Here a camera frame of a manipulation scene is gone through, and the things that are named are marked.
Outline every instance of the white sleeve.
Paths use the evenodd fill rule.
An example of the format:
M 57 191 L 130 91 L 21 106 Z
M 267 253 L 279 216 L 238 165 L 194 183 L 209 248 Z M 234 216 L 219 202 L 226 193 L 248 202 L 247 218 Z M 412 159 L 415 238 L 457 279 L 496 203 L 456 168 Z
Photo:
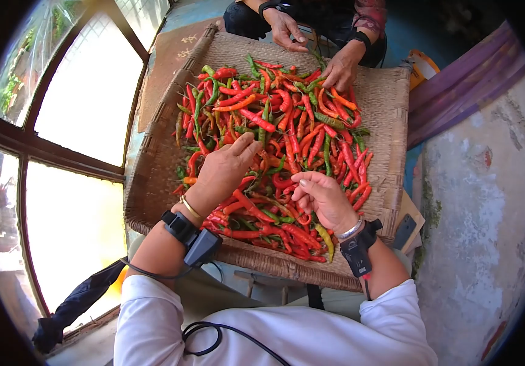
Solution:
M 437 356 L 425 338 L 425 325 L 412 279 L 386 291 L 375 300 L 362 302 L 360 322 L 402 344 L 404 357 L 413 358 L 416 364 L 437 365 Z
M 135 274 L 122 284 L 114 343 L 114 365 L 177 364 L 183 307 L 179 296 L 161 282 Z

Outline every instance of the person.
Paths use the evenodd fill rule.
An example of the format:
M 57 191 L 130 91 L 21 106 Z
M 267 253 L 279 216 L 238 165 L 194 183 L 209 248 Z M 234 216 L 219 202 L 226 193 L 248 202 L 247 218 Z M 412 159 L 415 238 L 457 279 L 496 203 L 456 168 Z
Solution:
M 197 183 L 185 194 L 189 207 L 207 216 L 238 187 L 261 148 L 262 144 L 247 132 L 235 143 L 208 154 Z M 306 212 L 314 211 L 326 228 L 339 234 L 359 222 L 332 178 L 302 172 L 291 179 L 299 183 L 292 199 Z M 175 204 L 171 212 L 182 213 L 195 227 L 201 225 L 202 219 L 183 203 Z M 163 221 L 141 241 L 138 248 L 130 248 L 133 266 L 162 276 L 180 273 L 185 247 L 165 230 Z M 194 320 L 191 317 L 249 335 L 280 356 L 283 364 L 437 364 L 425 339 L 415 285 L 407 268 L 379 239 L 368 255 L 373 267 L 368 280 L 373 300 L 361 301 L 360 293 L 323 289 L 325 308 L 334 308 L 334 313 L 296 306 L 303 305 L 305 299 L 288 306 L 266 306 L 224 286 L 201 269 L 193 269 L 175 281 L 157 281 L 130 268 L 122 284 L 114 365 L 279 364 L 254 341 L 226 328 L 218 329 L 221 339 L 218 330 L 210 327 L 183 341 L 182 323 Z M 339 298 L 331 301 L 330 294 Z M 342 302 L 352 304 L 355 316 L 343 309 Z M 217 339 L 219 345 L 211 352 L 186 354 L 207 350 Z
M 292 52 L 307 52 L 307 38 L 297 23 L 314 28 L 340 50 L 322 73 L 324 87 L 347 90 L 356 79 L 356 66 L 377 67 L 387 49 L 384 24 L 387 11 L 384 0 L 237 0 L 224 13 L 228 33 L 252 39 L 265 38 L 273 31 L 273 41 Z

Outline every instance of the window frame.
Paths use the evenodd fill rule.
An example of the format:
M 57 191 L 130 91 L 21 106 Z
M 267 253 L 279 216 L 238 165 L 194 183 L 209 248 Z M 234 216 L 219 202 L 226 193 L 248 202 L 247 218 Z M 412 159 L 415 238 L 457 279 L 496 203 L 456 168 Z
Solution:
M 153 49 L 156 36 L 163 28 L 166 19 L 166 17 L 164 17 L 161 20 L 159 29 L 155 33 L 149 51 L 147 51 L 114 0 L 97 0 L 95 2 L 89 2 L 87 6 L 88 7 L 77 20 L 76 24 L 68 31 L 67 35 L 64 37 L 50 59 L 47 68 L 43 72 L 34 91 L 31 104 L 28 106 L 23 126 L 17 127 L 0 118 L 0 150 L 18 156 L 19 158 L 19 171 L 17 177 L 17 224 L 20 232 L 25 268 L 33 288 L 33 295 L 35 296 L 41 314 L 46 318 L 50 317 L 50 311 L 41 292 L 37 275 L 34 271 L 26 220 L 26 177 L 28 163 L 29 161 L 39 162 L 59 169 L 68 170 L 70 172 L 124 184 L 124 164 L 126 162 L 126 154 L 128 143 L 131 138 L 131 129 L 134 123 L 136 107 L 138 105 L 144 76 L 148 68 L 150 57 L 149 51 Z M 45 98 L 49 84 L 51 83 L 59 64 L 83 27 L 98 12 L 104 12 L 112 19 L 143 63 L 132 99 L 130 113 L 128 115 L 122 163 L 120 166 L 103 162 L 85 154 L 65 148 L 57 143 L 40 138 L 34 129 L 40 108 L 43 104 L 43 99 Z M 88 333 L 92 329 L 116 318 L 119 312 L 120 306 L 117 306 L 108 310 L 97 319 L 92 319 L 90 323 L 65 333 L 63 346 L 71 343 L 77 336 Z

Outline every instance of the gold bangle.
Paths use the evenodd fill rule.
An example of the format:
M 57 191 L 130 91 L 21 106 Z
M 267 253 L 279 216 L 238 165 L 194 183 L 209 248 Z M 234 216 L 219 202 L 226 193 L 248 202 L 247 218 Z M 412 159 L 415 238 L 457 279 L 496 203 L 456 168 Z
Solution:
M 193 216 L 195 216 L 195 218 L 197 218 L 198 220 L 203 220 L 203 217 L 201 217 L 194 209 L 193 207 L 191 207 L 189 205 L 189 203 L 185 200 L 185 194 L 181 196 L 181 198 L 179 199 L 179 202 L 183 203 L 185 205 L 185 207 L 189 210 L 189 212 L 191 212 L 191 214 Z

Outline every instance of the hand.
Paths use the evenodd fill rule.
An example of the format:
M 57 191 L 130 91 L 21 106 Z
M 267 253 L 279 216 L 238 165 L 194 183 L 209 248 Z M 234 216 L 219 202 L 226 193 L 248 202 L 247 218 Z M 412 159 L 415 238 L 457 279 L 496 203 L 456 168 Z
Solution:
M 295 19 L 277 9 L 269 8 L 262 12 L 266 22 L 273 30 L 273 42 L 291 52 L 307 52 L 307 38 L 299 30 Z
M 351 40 L 332 58 L 321 77 L 327 77 L 324 88 L 335 87 L 344 92 L 356 79 L 356 66 L 364 56 L 366 47 L 359 40 Z
M 185 194 L 187 202 L 200 216 L 209 215 L 238 188 L 252 158 L 261 148 L 263 144 L 254 141 L 254 134 L 247 132 L 235 143 L 209 153 L 197 182 Z
M 325 228 L 342 234 L 358 222 L 358 215 L 335 179 L 319 172 L 302 172 L 293 174 L 291 180 L 299 182 L 291 199 L 305 213 L 315 211 Z

